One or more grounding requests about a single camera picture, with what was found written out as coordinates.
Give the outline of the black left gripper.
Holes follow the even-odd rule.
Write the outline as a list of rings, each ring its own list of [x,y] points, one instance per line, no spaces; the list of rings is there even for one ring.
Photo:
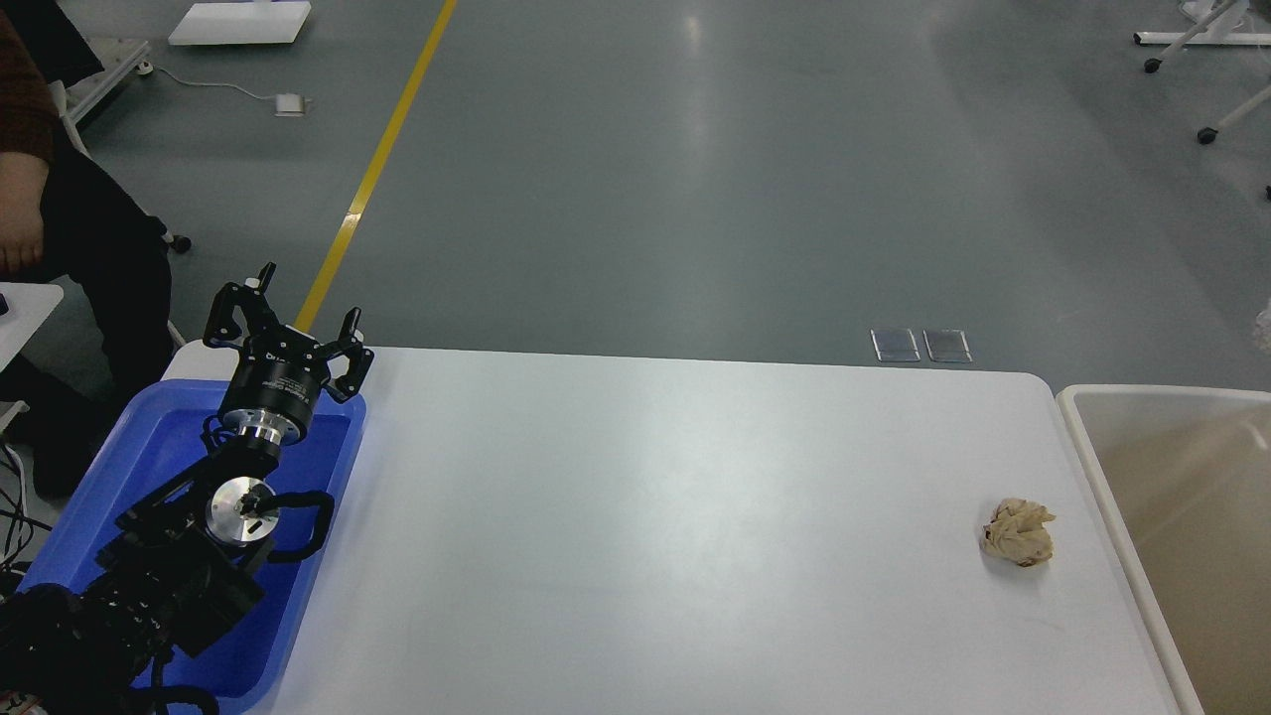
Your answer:
[[[296,444],[310,431],[322,389],[333,401],[350,403],[361,392],[375,353],[358,330],[361,309],[344,312],[336,339],[327,343],[304,331],[266,337],[282,329],[266,297],[276,271],[276,263],[266,263],[258,276],[226,282],[214,293],[205,345],[236,351],[219,424],[240,434],[266,431],[277,444]],[[262,345],[252,348],[257,338]]]

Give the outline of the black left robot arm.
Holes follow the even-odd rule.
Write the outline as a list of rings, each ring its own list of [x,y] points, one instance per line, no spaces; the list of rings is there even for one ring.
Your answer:
[[[328,488],[280,491],[268,479],[306,439],[322,395],[361,392],[375,354],[350,309],[336,339],[281,323],[266,297],[275,264],[214,295],[205,345],[236,352],[205,456],[114,517],[81,592],[39,583],[3,601],[5,714],[217,714],[205,687],[167,685],[175,652],[200,657],[267,596],[266,565],[322,552],[338,499]]]

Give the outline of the person's hand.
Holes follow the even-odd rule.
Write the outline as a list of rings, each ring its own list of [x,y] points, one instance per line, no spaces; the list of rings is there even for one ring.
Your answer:
[[[19,151],[1,154],[1,271],[18,276],[44,262],[44,199],[50,164]]]

